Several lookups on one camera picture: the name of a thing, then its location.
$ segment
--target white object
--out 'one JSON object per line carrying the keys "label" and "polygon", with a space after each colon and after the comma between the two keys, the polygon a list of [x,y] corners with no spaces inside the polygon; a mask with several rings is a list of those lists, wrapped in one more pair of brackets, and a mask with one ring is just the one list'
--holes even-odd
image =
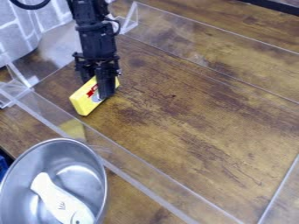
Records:
{"label": "white object", "polygon": [[36,176],[31,189],[40,196],[48,211],[60,223],[94,224],[95,216],[90,208],[76,197],[52,183],[51,177],[46,172]]}

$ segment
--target wooden table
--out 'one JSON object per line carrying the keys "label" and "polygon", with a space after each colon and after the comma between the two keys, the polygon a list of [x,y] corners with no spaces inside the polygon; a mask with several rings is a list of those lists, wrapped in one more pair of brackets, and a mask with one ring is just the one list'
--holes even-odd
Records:
{"label": "wooden table", "polygon": [[[299,51],[294,16],[236,1],[144,2]],[[60,97],[80,85],[72,65],[36,92],[246,223],[256,223],[298,154],[298,106],[131,38],[118,43],[126,82],[87,118]],[[0,111],[0,127],[0,144],[13,157],[58,136],[16,106]],[[108,182],[106,223],[183,223],[111,171]]]}

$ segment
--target stainless steel bowl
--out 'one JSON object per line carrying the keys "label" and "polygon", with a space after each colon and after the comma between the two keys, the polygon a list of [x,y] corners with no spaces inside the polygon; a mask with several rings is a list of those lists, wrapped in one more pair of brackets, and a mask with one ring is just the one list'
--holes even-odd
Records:
{"label": "stainless steel bowl", "polygon": [[59,224],[31,190],[40,172],[82,200],[100,223],[108,202],[104,166],[94,150],[70,139],[39,143],[13,162],[0,185],[0,223]]}

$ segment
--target clear acrylic box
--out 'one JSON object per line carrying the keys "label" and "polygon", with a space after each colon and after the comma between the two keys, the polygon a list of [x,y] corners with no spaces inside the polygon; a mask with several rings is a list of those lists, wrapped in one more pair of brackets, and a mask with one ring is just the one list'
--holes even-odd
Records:
{"label": "clear acrylic box", "polygon": [[[19,105],[63,137],[92,146],[107,168],[187,223],[272,223],[266,217],[275,204],[267,205],[299,146],[292,103],[298,53],[136,2],[119,19],[126,76],[114,97],[124,104],[116,105],[112,97],[91,116],[76,115],[68,98],[82,83],[67,65],[80,47],[74,24],[67,24],[46,35],[38,51],[8,62],[13,79],[0,86],[3,107]],[[47,45],[59,31],[60,41]],[[138,40],[134,50],[128,39]],[[244,54],[255,48],[263,54]],[[283,57],[268,64],[278,54]],[[280,71],[280,63],[290,60],[288,71]],[[178,82],[180,74],[184,83]],[[144,87],[147,94],[140,96]],[[147,119],[140,118],[138,128],[118,127],[114,135],[128,136],[135,147],[126,149],[120,144],[127,143],[104,135],[106,121],[139,114]],[[154,145],[139,143],[139,135]]]}

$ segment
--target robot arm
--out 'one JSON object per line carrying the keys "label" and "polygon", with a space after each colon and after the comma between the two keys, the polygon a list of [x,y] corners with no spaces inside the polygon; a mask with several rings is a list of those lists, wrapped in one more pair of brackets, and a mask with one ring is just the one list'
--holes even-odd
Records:
{"label": "robot arm", "polygon": [[[39,10],[50,1],[27,5],[19,0],[11,0],[26,10]],[[111,17],[108,11],[108,5],[114,0],[67,0],[67,2],[78,24],[76,31],[82,44],[82,52],[74,53],[75,69],[84,83],[96,75],[99,98],[104,100],[116,92],[116,77],[122,74],[116,46],[120,23]]]}

